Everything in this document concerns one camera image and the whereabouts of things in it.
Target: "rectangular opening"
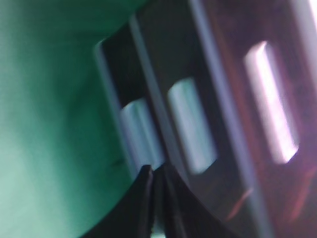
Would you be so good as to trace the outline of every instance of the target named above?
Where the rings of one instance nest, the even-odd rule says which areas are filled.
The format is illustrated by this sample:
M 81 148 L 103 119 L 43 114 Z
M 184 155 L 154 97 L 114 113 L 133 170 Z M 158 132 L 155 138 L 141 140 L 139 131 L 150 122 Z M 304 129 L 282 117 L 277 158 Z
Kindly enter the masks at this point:
M 121 118 L 138 170 L 142 165 L 157 169 L 164 158 L 146 100 L 129 103 L 122 109 Z
M 201 174 L 216 160 L 217 153 L 194 80 L 176 82 L 168 91 L 168 100 L 189 170 Z
M 295 155 L 299 144 L 287 102 L 282 97 L 280 75 L 270 45 L 261 42 L 253 46 L 245 57 L 245 65 L 273 159 L 285 164 Z

